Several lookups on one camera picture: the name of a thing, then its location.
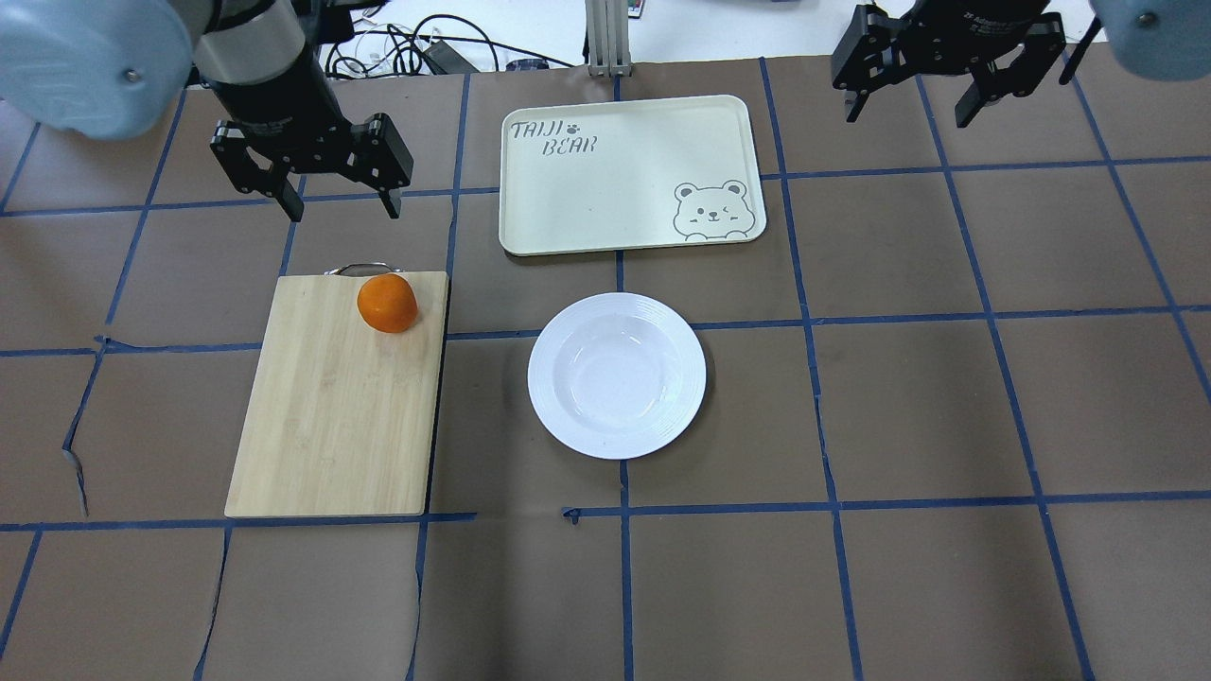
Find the black cable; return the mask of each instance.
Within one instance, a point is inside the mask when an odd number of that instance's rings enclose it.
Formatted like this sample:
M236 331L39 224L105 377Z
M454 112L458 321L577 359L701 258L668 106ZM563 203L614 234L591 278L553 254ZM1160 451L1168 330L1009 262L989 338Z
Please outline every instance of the black cable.
M328 78L332 78L332 79L337 79L337 80L357 80L357 79L362 79L362 78L389 78L389 76L401 76L401 75L418 75L419 71L420 71L420 67L423 65L423 61L420 58L420 55L423 53L423 50L420 50L420 47L417 45L417 40L423 40L425 42L432 42L434 39L450 40L450 41L457 41L457 42L475 42L475 44L481 44L481 45L489 45L489 46L493 46L493 47L500 47L500 48L504 48L504 50L509 50L511 52L517 52L520 55L527 55L527 56L530 56L530 57L536 57L539 59L546 59L547 62L551 62L553 64L558 64L561 67L569 67L569 68L574 67L574 64L570 64L570 63L564 62L562 59L556 59L555 57L549 57L546 55L541 55L541 53L534 52L532 50L524 50L522 47L515 47L512 45L505 45L504 42L497 42L497 41L490 40L490 39L463 38L463 36L455 36L455 35L438 36L438 35L435 35L435 34L421 35L417 30L413 30L409 34L409 33L406 33L406 32L401 30L396 24L383 24L383 25L385 28L375 28L375 29L360 30L360 32L355 33L354 36L357 38L357 36L362 36L362 35L386 35L386 36L391 38L391 42L394 45L392 50L388 51L386 55L384 55L381 58L379 58L373 64L366 64L365 62L362 62L360 59L356 59L354 57L349 57L349 56L343 55L340 52L340 46L339 45L334 45L332 47L332 50L328 52L328 58L325 62L325 75L328 76ZM400 40L406 40L407 45L401 44ZM406 63L401 61L404 57L408 59ZM377 74L377 75L368 75L369 71L377 69L378 67L380 67L381 64L388 63L388 62L391 63L391 73ZM363 74L363 75L350 75L350 74L339 73L337 70L337 65L339 65L340 63L356 64L360 69L362 69L361 74Z
M484 33L482 28L480 28L478 25L476 25L475 23L472 23L472 22L470 22L467 19L464 19L463 17L457 17L454 15L429 15L427 17L420 19L420 22L417 24L417 28L414 28L412 30L412 38L415 39L418 35L420 35L420 28L423 25L425 25L426 23L429 23L431 21L435 21L435 19L450 19L450 21L455 21L455 22L461 22L461 23L471 27L472 29L475 29L476 33L478 33L480 35L483 36L483 41L492 50L492 68L493 68L493 70L498 70L498 71L500 70L500 57L497 56L497 44L493 42L490 38L488 38L488 34Z

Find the cutting board handle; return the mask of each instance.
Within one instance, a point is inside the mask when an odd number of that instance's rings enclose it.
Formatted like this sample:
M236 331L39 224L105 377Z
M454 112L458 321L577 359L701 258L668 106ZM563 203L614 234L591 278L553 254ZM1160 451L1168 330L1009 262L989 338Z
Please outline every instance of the cutting board handle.
M400 269L397 267L392 267L392 265L389 265L386 263L352 263L352 264L348 264L348 265L345 265L343 268L329 269L328 271L326 271L323 274L328 274L328 275L344 275L344 276L365 276L365 274L361 273L361 271L358 271L357 274L346 274L349 270L355 269L355 268L358 269L358 270L361 270L362 268L381 268L383 271L396 271L396 273L404 271L404 270L402 270L402 269Z

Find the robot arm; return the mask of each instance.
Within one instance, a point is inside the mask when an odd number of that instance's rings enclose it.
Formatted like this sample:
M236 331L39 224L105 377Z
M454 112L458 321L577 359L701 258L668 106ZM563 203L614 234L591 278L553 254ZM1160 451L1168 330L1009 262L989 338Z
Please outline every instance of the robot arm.
M400 217L400 188L413 160L391 118L374 114L352 125L320 70L288 0L265 0L220 19L194 51L203 80L231 114L211 150L241 193L277 200L291 219L303 201L289 173L335 172L374 189ZM268 168L248 150L264 156Z
M1001 97L1027 97L1060 57L1064 44L1050 0L917 0L899 19L877 5L860 5L832 56L833 87L845 91L853 122L876 90L917 74L971 74L954 105L966 127ZM1090 0L1097 18L1064 75L1072 78L1084 48L1104 24L1115 57L1154 80L1192 80L1211 73L1211 2L1205 0ZM1021 47L1008 67L997 59Z
M400 214L412 155L386 114L344 118L291 0L6 0L0 63L0 97L101 139L145 132L196 63L233 119L211 150L239 191L275 199L298 221L288 176L334 172Z

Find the metal handle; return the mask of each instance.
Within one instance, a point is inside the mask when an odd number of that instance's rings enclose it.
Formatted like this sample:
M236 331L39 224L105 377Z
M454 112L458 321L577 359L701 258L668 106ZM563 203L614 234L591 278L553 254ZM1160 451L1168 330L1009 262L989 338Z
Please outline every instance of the metal handle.
M328 271L326 271L323 274L325 275L340 275L340 276L361 276L361 275L357 275L357 274L345 274L348 270L354 269L354 268L383 268L383 271L395 271L395 273L402 273L402 271L404 271L404 270L402 270L402 269L400 269L397 267L392 267L392 265L389 265L386 263L352 263L352 264L348 264L348 265L342 267L342 268L329 269Z

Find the power adapter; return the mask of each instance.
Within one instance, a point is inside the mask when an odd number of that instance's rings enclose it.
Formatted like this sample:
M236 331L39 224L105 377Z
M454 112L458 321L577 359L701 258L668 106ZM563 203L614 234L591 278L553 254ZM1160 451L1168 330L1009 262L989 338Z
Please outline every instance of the power adapter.
M444 40L435 40L432 45L425 50L420 58L425 61L429 70L438 75L454 74L454 73L480 73L480 69L475 68L471 62L467 62L463 55L459 55L457 50L450 47L449 42Z

